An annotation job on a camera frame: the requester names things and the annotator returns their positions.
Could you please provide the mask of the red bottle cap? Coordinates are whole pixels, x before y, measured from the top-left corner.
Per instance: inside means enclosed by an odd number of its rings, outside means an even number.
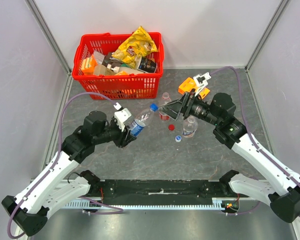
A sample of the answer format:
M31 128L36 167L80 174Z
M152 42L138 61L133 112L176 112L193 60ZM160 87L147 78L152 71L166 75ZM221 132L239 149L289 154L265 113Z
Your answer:
M168 129L169 129L170 131L174 131L174 130L175 130L175 126L174 126L173 124L170 124L170 125L168 126Z

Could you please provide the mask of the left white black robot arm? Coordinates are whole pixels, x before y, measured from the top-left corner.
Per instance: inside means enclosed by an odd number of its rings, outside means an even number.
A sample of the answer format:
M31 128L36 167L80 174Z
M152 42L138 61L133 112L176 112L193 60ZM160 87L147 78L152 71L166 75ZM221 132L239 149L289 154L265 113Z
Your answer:
M136 138L131 135L127 121L132 114L120 108L111 120L102 111L92 111L83 124L66 137L43 171L16 196L7 195L1 202L9 214L8 228L16 223L21 236L36 235L48 219L70 201L84 196L96 196L100 191L99 178L86 170L71 183L55 190L60 181L94 153L95 146L114 142L123 148Z

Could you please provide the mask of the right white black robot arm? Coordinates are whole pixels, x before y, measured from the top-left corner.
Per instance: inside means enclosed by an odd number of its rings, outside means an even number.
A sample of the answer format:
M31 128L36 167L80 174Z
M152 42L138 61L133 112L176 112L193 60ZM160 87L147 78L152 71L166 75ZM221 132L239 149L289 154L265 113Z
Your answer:
M217 93L211 103L194 92L159 107L177 120L193 116L214 126L215 138L248 161L267 181L261 182L231 170L221 178L219 191L225 197L243 194L268 206L284 222L300 217L300 174L280 162L264 148L235 116L236 105L229 94Z

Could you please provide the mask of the small bottle white cap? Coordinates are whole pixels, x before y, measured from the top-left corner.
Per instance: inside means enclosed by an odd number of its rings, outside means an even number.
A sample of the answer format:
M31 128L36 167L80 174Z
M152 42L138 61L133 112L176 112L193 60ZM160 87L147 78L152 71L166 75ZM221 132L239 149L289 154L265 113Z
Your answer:
M198 121L194 116L190 115L183 121L182 126L182 136L185 138L191 138L195 135L195 132L198 129Z

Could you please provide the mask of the clear bottle blue label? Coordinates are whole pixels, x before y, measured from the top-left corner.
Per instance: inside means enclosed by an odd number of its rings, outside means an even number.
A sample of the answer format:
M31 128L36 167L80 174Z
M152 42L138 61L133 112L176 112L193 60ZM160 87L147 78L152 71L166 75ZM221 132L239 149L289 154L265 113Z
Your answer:
M141 111L129 125L131 134L137 137L152 122L155 113L150 107Z

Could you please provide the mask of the white blue bottle cap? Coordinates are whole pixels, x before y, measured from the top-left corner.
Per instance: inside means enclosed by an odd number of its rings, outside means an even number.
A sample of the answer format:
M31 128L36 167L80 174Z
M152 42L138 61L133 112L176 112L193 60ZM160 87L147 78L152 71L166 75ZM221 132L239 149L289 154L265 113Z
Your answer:
M181 142L181 141L182 141L182 137L181 137L180 135L177 135L177 136L175 137L175 141L176 141L177 143Z

